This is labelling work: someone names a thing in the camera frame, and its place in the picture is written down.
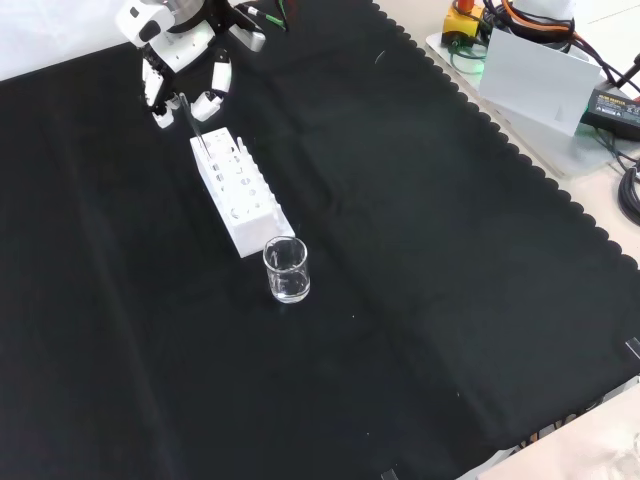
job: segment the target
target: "black tablecloth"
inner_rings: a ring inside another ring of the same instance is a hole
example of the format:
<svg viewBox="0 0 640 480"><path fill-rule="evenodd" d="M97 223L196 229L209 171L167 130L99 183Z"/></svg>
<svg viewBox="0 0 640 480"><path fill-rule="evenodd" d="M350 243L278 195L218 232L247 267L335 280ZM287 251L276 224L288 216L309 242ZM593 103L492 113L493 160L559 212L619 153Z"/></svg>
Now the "black tablecloth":
<svg viewBox="0 0 640 480"><path fill-rule="evenodd" d="M132 46L0 84L7 478L454 478L637 371L636 264L568 195L367 0L291 26L221 39L203 131L244 138L307 242L295 306L186 122L143 112Z"/></svg>

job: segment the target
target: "wire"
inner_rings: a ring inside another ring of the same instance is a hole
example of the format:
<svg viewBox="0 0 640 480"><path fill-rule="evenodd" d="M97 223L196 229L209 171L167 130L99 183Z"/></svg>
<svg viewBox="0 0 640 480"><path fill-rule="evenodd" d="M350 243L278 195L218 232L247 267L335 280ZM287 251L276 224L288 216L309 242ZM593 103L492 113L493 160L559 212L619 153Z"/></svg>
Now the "wire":
<svg viewBox="0 0 640 480"><path fill-rule="evenodd" d="M280 16L282 17L282 22L284 24L284 31L289 31L289 23L287 22L287 12L284 9L284 0L274 0L276 2L276 7L280 12Z"/></svg>
<svg viewBox="0 0 640 480"><path fill-rule="evenodd" d="M638 192L635 186L636 183L640 183L640 179L638 179L638 165L640 164L640 160L632 158L618 150L615 135L612 134L611 141L609 141L597 128L596 133L607 150L609 150L624 170L622 180L620 181L620 185L618 185L618 206L631 222L640 226L640 198L638 198ZM622 158L633 162L633 165L627 167L622 161Z"/></svg>
<svg viewBox="0 0 640 480"><path fill-rule="evenodd" d="M634 165L622 177L618 187L618 205L629 220L640 226L640 198L635 187L637 178L638 167Z"/></svg>
<svg viewBox="0 0 640 480"><path fill-rule="evenodd" d="M482 70L480 71L475 71L475 72L469 72L467 70L462 70L460 67L458 67L456 65L455 62L455 56L458 56L460 58L466 58L468 60L480 60L484 63L484 60L486 58L486 55L475 55L473 53L463 53L460 51L460 46L457 43L454 43L453 45L451 45L451 47L449 47L449 63L451 63L451 66L458 72L463 73L465 75L480 75L482 74Z"/></svg>

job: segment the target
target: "white paper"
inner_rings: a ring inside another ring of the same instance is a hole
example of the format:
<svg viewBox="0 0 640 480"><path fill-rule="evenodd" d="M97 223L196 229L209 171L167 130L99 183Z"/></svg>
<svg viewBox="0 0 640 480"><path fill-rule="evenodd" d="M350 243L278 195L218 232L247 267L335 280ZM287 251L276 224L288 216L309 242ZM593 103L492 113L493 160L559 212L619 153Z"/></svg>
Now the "white paper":
<svg viewBox="0 0 640 480"><path fill-rule="evenodd" d="M573 135L600 81L600 67L494 30L480 95Z"/></svg>

